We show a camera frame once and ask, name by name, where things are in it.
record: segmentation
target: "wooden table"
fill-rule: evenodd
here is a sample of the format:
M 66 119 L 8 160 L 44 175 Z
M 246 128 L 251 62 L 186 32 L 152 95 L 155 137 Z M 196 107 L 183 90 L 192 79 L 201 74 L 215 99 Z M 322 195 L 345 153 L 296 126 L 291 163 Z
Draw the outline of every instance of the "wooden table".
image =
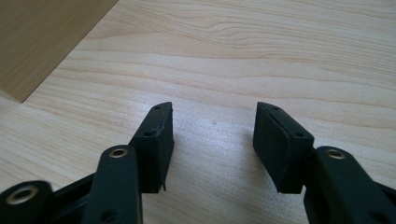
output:
M 119 1 L 23 104 L 0 97 L 0 190 L 59 189 L 174 104 L 168 191 L 146 223 L 306 223 L 252 147 L 256 104 L 278 105 L 396 189 L 393 1 Z

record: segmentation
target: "light wooden surface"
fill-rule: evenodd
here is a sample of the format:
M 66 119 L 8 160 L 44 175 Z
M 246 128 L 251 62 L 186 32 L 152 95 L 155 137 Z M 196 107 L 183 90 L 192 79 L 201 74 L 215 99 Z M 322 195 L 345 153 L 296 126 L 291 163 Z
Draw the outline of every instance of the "light wooden surface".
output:
M 23 102 L 118 0 L 0 0 L 0 89 Z
M 119 1 L 23 104 L 0 98 L 0 190 L 59 189 L 174 104 L 168 191 L 146 223 L 306 223 L 252 147 L 258 101 L 396 189 L 394 1 Z

